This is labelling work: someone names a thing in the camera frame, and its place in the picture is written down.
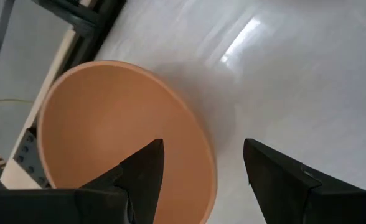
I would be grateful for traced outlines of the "grey metal corner bracket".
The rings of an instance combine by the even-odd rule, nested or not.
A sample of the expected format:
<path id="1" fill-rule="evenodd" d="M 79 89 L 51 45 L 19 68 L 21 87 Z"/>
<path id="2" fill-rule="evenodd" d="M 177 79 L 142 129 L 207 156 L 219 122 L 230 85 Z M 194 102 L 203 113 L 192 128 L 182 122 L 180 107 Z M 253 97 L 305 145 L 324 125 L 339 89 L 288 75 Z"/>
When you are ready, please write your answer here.
<path id="1" fill-rule="evenodd" d="M 41 188 L 51 188 L 39 158 L 36 128 L 31 127 L 24 131 L 13 159 Z"/>

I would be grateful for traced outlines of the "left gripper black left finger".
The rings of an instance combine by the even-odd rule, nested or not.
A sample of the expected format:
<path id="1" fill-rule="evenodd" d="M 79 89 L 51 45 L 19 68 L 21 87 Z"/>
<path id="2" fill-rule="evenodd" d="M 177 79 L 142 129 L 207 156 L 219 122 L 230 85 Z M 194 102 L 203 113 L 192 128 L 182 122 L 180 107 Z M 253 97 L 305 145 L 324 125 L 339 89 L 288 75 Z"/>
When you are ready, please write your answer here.
<path id="1" fill-rule="evenodd" d="M 0 190 L 0 224 L 153 224 L 163 172 L 155 139 L 77 189 Z"/>

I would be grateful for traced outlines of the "orange bowl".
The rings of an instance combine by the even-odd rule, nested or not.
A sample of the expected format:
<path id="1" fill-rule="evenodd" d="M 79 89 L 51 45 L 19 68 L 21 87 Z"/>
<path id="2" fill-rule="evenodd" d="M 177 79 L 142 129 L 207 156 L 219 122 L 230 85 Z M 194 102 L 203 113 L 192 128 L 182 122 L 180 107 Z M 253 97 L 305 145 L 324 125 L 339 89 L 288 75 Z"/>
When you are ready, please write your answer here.
<path id="1" fill-rule="evenodd" d="M 214 149 L 187 103 L 151 72 L 120 61 L 59 77 L 39 113 L 39 155 L 55 188 L 75 188 L 155 139 L 165 165 L 154 224 L 205 224 L 215 203 Z"/>

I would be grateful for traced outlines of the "wooden table border black rail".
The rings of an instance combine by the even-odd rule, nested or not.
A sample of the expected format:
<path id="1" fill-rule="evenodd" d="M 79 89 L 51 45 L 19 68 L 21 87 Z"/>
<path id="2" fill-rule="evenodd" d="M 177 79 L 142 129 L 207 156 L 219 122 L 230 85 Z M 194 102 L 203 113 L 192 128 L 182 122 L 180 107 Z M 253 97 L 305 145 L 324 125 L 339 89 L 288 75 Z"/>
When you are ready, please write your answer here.
<path id="1" fill-rule="evenodd" d="M 70 68 L 95 59 L 126 0 L 33 0 L 33 2 L 67 22 L 70 27 L 63 37 L 6 162 L 0 178 L 6 189 L 44 189 L 13 159 L 17 147 L 27 128 L 33 127 L 38 130 L 40 107 L 53 82 Z"/>

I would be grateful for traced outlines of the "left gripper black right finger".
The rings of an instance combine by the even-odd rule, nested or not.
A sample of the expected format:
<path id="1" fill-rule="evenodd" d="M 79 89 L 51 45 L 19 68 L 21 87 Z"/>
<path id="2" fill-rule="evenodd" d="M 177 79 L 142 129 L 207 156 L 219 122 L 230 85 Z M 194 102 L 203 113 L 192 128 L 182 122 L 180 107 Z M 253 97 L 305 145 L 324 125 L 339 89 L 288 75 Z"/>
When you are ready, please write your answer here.
<path id="1" fill-rule="evenodd" d="M 267 224 L 366 224 L 366 190 L 254 139 L 243 160 Z"/>

